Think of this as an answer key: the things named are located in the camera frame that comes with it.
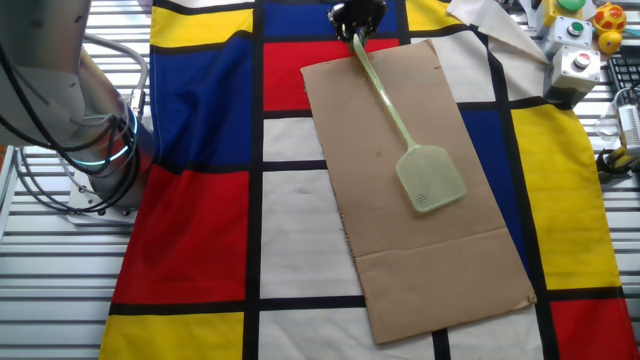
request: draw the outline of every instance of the fly swatter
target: fly swatter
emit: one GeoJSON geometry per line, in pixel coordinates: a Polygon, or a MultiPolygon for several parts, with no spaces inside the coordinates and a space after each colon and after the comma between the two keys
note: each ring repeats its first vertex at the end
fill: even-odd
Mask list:
{"type": "Polygon", "coordinates": [[[419,145],[409,135],[373,70],[359,35],[353,36],[353,50],[407,142],[407,152],[398,161],[396,172],[413,207],[426,213],[463,197],[467,190],[447,152],[437,146],[419,145]]]}

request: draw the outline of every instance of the brown cardboard sheet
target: brown cardboard sheet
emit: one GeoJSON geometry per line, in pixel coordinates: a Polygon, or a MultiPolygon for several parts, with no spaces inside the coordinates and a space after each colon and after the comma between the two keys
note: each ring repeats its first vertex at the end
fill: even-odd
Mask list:
{"type": "Polygon", "coordinates": [[[414,139],[445,148],[467,187],[418,214],[395,172],[404,139],[357,59],[302,69],[376,342],[535,303],[431,43],[370,58],[414,139]]]}

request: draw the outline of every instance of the fly swatter handle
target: fly swatter handle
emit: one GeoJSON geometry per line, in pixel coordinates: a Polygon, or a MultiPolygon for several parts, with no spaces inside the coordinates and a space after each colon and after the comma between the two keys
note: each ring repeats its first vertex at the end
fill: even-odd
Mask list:
{"type": "Polygon", "coordinates": [[[393,118],[393,121],[396,122],[398,129],[400,129],[402,136],[404,136],[404,139],[407,142],[408,148],[411,149],[415,146],[418,146],[418,144],[415,141],[413,141],[413,138],[411,137],[411,135],[409,135],[409,130],[407,130],[407,127],[404,126],[404,123],[400,119],[400,115],[398,115],[396,108],[393,107],[393,104],[391,103],[391,99],[389,99],[389,95],[387,95],[387,92],[384,90],[384,87],[382,86],[382,82],[380,81],[380,78],[378,78],[378,75],[376,74],[375,70],[373,70],[373,66],[371,66],[371,63],[369,62],[369,58],[367,57],[367,53],[364,51],[364,47],[362,47],[362,42],[360,41],[360,36],[358,34],[356,34],[353,37],[353,50],[355,51],[356,56],[360,60],[360,63],[362,63],[362,66],[364,67],[364,70],[367,72],[367,75],[369,75],[369,79],[371,79],[373,86],[375,86],[376,90],[378,91],[380,98],[386,105],[387,110],[389,111],[389,115],[391,115],[391,118],[393,118]]]}

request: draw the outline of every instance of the green button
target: green button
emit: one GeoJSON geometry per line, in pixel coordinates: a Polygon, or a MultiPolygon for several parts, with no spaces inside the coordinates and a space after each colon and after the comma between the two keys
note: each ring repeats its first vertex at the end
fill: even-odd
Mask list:
{"type": "Polygon", "coordinates": [[[579,32],[582,32],[582,30],[584,30],[584,26],[582,26],[582,24],[580,24],[580,23],[578,23],[578,22],[575,22],[575,23],[572,23],[572,24],[571,24],[571,29],[572,29],[573,31],[579,31],[579,32]]]}
{"type": "Polygon", "coordinates": [[[567,11],[577,12],[582,9],[585,2],[586,0],[558,0],[558,5],[567,11]]]}
{"type": "Polygon", "coordinates": [[[569,35],[573,37],[579,37],[580,35],[582,35],[583,30],[584,30],[584,26],[579,22],[573,22],[567,28],[567,32],[569,33],[569,35]]]}

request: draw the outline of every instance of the tablecloth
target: tablecloth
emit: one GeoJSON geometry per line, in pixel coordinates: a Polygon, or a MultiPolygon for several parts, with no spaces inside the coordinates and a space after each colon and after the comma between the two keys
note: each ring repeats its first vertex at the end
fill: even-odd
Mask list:
{"type": "Polygon", "coordinates": [[[374,345],[300,74],[350,56],[331,5],[157,0],[156,158],[101,359],[639,358],[593,152],[543,65],[447,4],[387,3],[367,50],[433,39],[535,308],[374,345]]]}

